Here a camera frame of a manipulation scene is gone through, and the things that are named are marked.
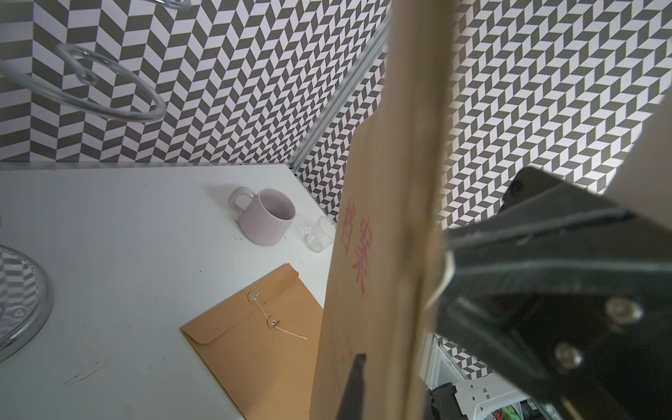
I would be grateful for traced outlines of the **brown kraft file bag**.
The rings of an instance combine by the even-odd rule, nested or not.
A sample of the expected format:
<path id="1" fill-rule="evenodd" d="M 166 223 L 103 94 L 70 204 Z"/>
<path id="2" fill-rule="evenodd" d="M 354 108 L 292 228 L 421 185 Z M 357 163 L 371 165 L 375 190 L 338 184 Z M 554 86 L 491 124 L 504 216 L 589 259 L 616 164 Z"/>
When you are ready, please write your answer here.
<path id="1" fill-rule="evenodd" d="M 182 325 L 246 419 L 307 419 L 322 308 L 284 264 Z"/>

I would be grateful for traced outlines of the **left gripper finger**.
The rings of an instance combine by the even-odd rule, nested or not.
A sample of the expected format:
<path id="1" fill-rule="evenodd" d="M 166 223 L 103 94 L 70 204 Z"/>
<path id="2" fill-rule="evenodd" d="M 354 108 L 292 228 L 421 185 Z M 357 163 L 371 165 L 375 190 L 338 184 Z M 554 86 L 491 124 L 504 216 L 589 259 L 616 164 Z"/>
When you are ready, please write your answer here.
<path id="1" fill-rule="evenodd" d="M 355 356 L 351 367 L 346 388 L 339 404 L 337 420 L 362 420 L 364 407 L 364 368 L 367 355 L 360 353 Z"/>

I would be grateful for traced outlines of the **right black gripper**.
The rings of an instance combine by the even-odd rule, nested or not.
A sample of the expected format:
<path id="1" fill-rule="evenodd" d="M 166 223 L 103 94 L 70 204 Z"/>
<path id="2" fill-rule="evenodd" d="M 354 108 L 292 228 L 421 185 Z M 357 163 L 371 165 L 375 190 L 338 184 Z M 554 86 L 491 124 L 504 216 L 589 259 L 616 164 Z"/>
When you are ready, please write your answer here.
<path id="1" fill-rule="evenodd" d="M 564 418 L 670 418 L 669 228 L 526 167 L 446 251 L 440 335 Z"/>

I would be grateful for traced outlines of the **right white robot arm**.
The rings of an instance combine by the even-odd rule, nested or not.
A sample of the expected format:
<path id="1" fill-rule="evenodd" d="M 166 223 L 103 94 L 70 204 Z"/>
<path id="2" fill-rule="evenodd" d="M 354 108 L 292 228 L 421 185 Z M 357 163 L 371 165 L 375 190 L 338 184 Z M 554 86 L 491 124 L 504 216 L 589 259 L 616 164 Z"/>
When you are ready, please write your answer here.
<path id="1" fill-rule="evenodd" d="M 483 419 L 529 397 L 563 419 L 671 416 L 671 231 L 521 170 L 497 215 L 446 235 L 437 333 L 492 369 L 434 411 Z"/>

